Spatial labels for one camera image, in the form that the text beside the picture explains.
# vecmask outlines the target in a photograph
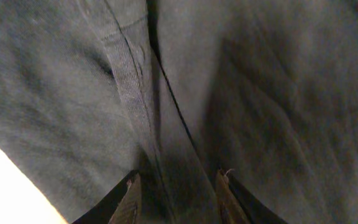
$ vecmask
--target light patch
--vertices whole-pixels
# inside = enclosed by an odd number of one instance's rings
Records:
[[[0,150],[0,223],[67,223]]]

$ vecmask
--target gray fabric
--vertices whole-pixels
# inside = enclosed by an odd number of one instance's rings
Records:
[[[358,223],[356,1],[106,2],[0,1],[0,148],[69,222],[144,153],[173,222],[218,222],[221,166]]]

